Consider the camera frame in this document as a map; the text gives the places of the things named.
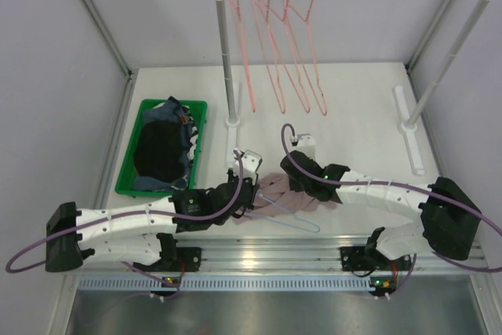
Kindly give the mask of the mauve tank top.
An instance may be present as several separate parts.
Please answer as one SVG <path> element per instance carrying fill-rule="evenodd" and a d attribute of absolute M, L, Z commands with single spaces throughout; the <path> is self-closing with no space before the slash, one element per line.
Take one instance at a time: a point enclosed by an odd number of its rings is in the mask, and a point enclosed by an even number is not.
<path fill-rule="evenodd" d="M 290 222 L 292 219 L 279 209 L 267 204 L 258 195 L 262 194 L 278 204 L 293 211 L 298 217 L 307 219 L 304 213 L 313 213 L 319 207 L 335 210 L 335 202 L 320 202 L 318 199 L 307 195 L 305 192 L 295 192 L 289 188 L 289 178 L 285 173 L 269 173 L 264 178 L 258 180 L 258 191 L 256 193 L 253 208 L 246 211 L 255 210 L 256 213 L 266 216 L 276 216 L 277 219 Z M 235 224 L 243 224 L 253 219 L 244 215 L 240 218 L 233 218 Z"/>

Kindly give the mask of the blue wire hanger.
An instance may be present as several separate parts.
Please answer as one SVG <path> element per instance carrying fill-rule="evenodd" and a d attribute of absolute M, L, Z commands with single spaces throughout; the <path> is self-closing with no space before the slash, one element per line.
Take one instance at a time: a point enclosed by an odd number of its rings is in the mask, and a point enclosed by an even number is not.
<path fill-rule="evenodd" d="M 243 215 L 245 217 L 253 219 L 253 220 L 265 220 L 265 221 L 271 222 L 273 224 L 281 225 L 281 226 L 288 227 L 288 228 L 293 228 L 293 229 L 296 229 L 299 231 L 304 231 L 307 233 L 318 234 L 321 231 L 321 227 L 318 224 L 316 224 L 312 221 L 309 221 L 307 219 L 298 217 L 293 211 L 278 204 L 276 201 L 273 201 L 270 198 L 268 198 L 262 194 L 259 194 L 258 197 L 263 199 L 267 204 L 272 205 L 276 209 L 279 209 L 280 211 L 282 211 L 284 214 L 287 214 L 288 216 L 290 216 L 292 220 L 290 222 L 284 221 L 281 219 L 277 219 L 276 216 L 272 216 L 272 215 L 266 216 L 263 214 L 256 213 L 255 210 L 245 211 L 243 213 Z"/>

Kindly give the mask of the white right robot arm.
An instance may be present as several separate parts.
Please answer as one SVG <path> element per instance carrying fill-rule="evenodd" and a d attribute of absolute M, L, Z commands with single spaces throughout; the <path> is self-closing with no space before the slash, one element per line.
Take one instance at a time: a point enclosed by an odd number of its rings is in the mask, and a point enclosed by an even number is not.
<path fill-rule="evenodd" d="M 479 209 L 449 178 L 410 187 L 373 180 L 347 166 L 320 166 L 300 151 L 291 151 L 280 162 L 294 191 L 320 202 L 361 205 L 404 217 L 398 227 L 384 225 L 368 238 L 366 260 L 385 269 L 411 253 L 434 251 L 450 260 L 466 260 L 479 226 Z"/>

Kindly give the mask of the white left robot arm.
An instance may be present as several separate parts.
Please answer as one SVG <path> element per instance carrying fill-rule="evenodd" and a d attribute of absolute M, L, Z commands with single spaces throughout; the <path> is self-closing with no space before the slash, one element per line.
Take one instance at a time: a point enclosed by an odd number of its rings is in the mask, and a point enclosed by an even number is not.
<path fill-rule="evenodd" d="M 229 176 L 216 188 L 189 189 L 155 202 L 115 209 L 60 205 L 46 224 L 47 272 L 73 271 L 86 262 L 129 262 L 146 271 L 172 268 L 174 236 L 221 226 L 250 209 L 257 184 Z"/>

